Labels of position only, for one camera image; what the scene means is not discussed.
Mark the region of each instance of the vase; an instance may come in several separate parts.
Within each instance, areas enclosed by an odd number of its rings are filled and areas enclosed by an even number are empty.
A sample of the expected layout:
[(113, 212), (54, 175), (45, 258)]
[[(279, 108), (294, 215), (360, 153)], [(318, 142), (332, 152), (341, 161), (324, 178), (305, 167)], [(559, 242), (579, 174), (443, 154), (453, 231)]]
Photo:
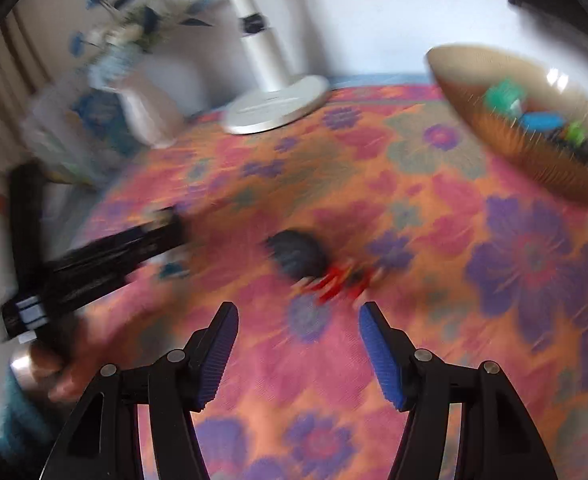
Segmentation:
[(176, 103), (154, 86), (144, 74), (134, 71), (113, 85), (120, 97), (129, 130), (151, 148), (168, 148), (185, 126)]

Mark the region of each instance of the light green object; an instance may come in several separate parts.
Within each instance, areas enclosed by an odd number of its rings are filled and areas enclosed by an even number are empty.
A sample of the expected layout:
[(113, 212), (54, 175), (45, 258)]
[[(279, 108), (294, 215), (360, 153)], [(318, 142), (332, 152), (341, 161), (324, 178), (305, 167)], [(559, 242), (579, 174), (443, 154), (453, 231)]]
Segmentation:
[(565, 140), (573, 146), (581, 146), (587, 140), (583, 123), (580, 121), (570, 123), (565, 131)]
[(523, 115), (525, 97), (527, 94), (520, 86), (510, 79), (504, 79), (485, 92), (485, 106), (502, 116), (518, 119)]

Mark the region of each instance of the brown striped curtain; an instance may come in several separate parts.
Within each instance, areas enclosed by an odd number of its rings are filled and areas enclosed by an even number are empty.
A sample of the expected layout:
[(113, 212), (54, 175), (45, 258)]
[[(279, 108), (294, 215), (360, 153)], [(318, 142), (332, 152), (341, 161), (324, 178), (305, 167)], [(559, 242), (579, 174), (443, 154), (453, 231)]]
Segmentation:
[(18, 9), (0, 25), (0, 210), (7, 170), (27, 157), (20, 120), (30, 98), (51, 78), (38, 55)]

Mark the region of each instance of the metal screw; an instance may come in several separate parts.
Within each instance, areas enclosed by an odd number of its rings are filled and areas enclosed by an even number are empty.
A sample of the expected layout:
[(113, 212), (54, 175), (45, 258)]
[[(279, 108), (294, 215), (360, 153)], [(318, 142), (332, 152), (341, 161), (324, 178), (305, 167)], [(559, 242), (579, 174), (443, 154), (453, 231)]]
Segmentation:
[(498, 372), (501, 371), (501, 367), (496, 364), (494, 361), (485, 361), (483, 363), (483, 368), (485, 368), (485, 371), (488, 374), (497, 374)]
[(100, 374), (103, 377), (112, 377), (118, 371), (116, 365), (104, 365), (103, 368), (100, 369)]
[(183, 350), (172, 350), (167, 354), (167, 361), (170, 363), (180, 363), (185, 358)]
[(422, 361), (422, 362), (426, 363), (427, 361), (431, 361), (431, 358), (433, 357), (433, 355), (431, 354), (431, 352), (429, 350), (426, 350), (424, 348), (419, 348), (416, 352), (414, 352), (414, 357), (416, 357), (418, 359), (418, 361)]

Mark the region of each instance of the flower bouquet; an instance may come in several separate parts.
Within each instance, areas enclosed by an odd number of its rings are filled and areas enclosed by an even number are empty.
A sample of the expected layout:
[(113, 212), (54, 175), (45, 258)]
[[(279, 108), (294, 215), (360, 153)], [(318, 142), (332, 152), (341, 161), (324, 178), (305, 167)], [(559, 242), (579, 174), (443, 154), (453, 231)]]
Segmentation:
[(90, 86), (119, 94), (128, 126), (148, 146), (173, 144), (184, 117), (136, 66), (174, 27), (210, 27), (196, 16), (215, 1), (87, 0), (88, 9), (104, 9), (108, 20), (87, 34), (74, 32), (69, 50), (75, 57), (83, 56), (88, 46), (95, 50), (88, 61)]

